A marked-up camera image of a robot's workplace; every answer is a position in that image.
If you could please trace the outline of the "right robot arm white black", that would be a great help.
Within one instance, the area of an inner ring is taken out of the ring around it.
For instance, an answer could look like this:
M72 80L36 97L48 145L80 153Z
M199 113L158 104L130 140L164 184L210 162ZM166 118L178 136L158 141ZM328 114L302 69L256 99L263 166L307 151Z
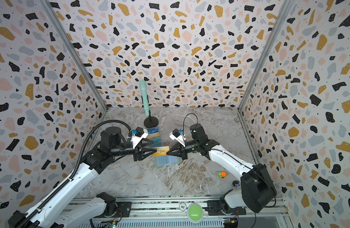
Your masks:
M224 214L231 214L238 207L259 213L276 199L277 191L265 165L246 162L228 152L219 142L209 139L199 123L191 125L190 131L192 140L186 141L183 130L174 129L170 138L177 143L166 154L186 160L189 153L199 153L235 176L240 189L228 191L219 200Z

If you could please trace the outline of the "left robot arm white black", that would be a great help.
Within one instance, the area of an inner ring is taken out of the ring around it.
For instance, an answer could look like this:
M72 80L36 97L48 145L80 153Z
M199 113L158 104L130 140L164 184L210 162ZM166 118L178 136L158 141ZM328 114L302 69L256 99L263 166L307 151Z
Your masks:
M131 155L141 161L156 150L149 148L153 141L148 131L141 127L130 130L124 137L121 128L111 126L101 132L101 140L85 155L80 155L71 174L38 204L23 213L15 211L9 218L11 228L74 228L96 216L123 217L124 209L115 197L102 192L90 202L64 214L63 210L76 195L107 166Z

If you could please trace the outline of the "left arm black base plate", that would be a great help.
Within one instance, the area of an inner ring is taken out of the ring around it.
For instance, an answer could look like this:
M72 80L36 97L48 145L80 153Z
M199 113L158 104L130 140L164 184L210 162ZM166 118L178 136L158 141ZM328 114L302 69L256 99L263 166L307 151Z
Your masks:
M104 207L104 211L95 216L95 218L120 219L128 218L131 212L132 202L120 201L110 202Z

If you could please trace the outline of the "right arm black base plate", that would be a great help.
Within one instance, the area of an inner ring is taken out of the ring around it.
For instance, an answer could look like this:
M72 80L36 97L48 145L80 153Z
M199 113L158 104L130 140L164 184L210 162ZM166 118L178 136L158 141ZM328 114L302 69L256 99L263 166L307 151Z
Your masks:
M207 206L204 208L210 216L237 216L246 215L244 207L229 208L220 200L208 200Z

